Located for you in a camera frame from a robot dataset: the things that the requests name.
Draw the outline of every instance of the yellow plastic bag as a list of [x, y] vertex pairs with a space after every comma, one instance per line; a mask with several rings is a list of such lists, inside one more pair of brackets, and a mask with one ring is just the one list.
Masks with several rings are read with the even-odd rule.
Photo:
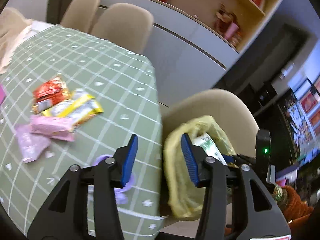
[[197, 188], [190, 180], [181, 150], [181, 136], [188, 133], [191, 140], [208, 133], [224, 155], [236, 155], [227, 135], [212, 116], [206, 115], [182, 124], [164, 142], [164, 174], [169, 188], [169, 202], [173, 215], [179, 220], [200, 218], [205, 188]]

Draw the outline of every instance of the beige chair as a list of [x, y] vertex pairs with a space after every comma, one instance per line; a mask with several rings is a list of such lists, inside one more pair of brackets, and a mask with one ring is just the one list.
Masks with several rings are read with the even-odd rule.
[[88, 33], [100, 0], [72, 0], [60, 25]]
[[203, 115], [211, 115], [216, 120], [237, 154], [255, 158], [259, 127], [241, 99], [222, 89], [198, 93], [171, 108], [163, 116], [163, 138], [180, 124]]
[[153, 26], [153, 15], [136, 5], [116, 3], [101, 15], [91, 34], [141, 54]]

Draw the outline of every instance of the plastic packaging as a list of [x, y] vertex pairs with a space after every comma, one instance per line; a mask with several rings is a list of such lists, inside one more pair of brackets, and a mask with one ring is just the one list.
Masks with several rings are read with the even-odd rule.
[[69, 89], [60, 76], [56, 76], [33, 91], [33, 111], [37, 114], [48, 109], [61, 101], [70, 98]]
[[[92, 165], [93, 166], [98, 165], [99, 162], [101, 162], [102, 160], [106, 159], [107, 157], [112, 157], [112, 155], [108, 155], [108, 154], [100, 155], [99, 157], [97, 157], [95, 159], [95, 161], [92, 163]], [[129, 189], [131, 189], [133, 184], [134, 184], [134, 175], [131, 174], [130, 180], [128, 181], [127, 184], [125, 184], [125, 186], [123, 188], [117, 188], [117, 187], [114, 188], [115, 197], [116, 197], [116, 203], [118, 205], [127, 204], [128, 198], [124, 194], [124, 192], [128, 191]], [[89, 193], [93, 193], [93, 190], [94, 190], [94, 186], [89, 186], [88, 187], [88, 192]]]
[[16, 125], [16, 137], [24, 163], [35, 161], [44, 149], [49, 147], [51, 140], [43, 135], [32, 134], [31, 126]]
[[101, 105], [95, 98], [82, 89], [76, 89], [72, 100], [61, 102], [54, 109], [42, 112], [43, 116], [67, 117], [73, 120], [73, 126], [79, 125], [93, 116], [103, 113]]
[[223, 155], [236, 155], [227, 135], [212, 116], [202, 116], [180, 125], [164, 142], [164, 174], [169, 189], [168, 204], [179, 220], [197, 220], [202, 211], [205, 188], [197, 188], [190, 180], [181, 150], [181, 136], [188, 133], [191, 141], [207, 133]]
[[44, 117], [38, 115], [32, 115], [30, 117], [32, 133], [69, 142], [75, 140], [72, 123], [72, 119], [69, 118]]
[[212, 156], [219, 160], [223, 165], [227, 166], [226, 161], [209, 134], [204, 133], [203, 135], [193, 139], [192, 144], [200, 146], [208, 156]]

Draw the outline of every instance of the pink wrapper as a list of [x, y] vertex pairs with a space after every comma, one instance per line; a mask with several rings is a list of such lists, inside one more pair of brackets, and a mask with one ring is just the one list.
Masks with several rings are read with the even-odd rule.
[[47, 117], [32, 115], [30, 117], [31, 132], [42, 134], [52, 139], [68, 142], [75, 140], [71, 118]]
[[24, 163], [37, 160], [43, 150], [51, 143], [51, 140], [45, 136], [32, 134], [29, 124], [16, 125], [15, 129]]

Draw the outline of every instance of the green tablecloth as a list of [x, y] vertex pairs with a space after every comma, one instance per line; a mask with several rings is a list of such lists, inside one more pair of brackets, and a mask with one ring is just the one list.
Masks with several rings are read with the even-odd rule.
[[[32, 91], [62, 73], [70, 90], [84, 88], [104, 113], [81, 125], [75, 142], [52, 140], [39, 160], [24, 164], [14, 137], [16, 124], [28, 123]], [[149, 60], [86, 33], [55, 25], [21, 44], [7, 73], [0, 77], [7, 98], [0, 107], [0, 201], [26, 234], [38, 209], [72, 164], [90, 166], [113, 155], [132, 133], [139, 148], [133, 166], [135, 186], [127, 204], [118, 205], [125, 239], [154, 239], [161, 179], [161, 115], [154, 68]], [[93, 203], [88, 229], [94, 235]]]

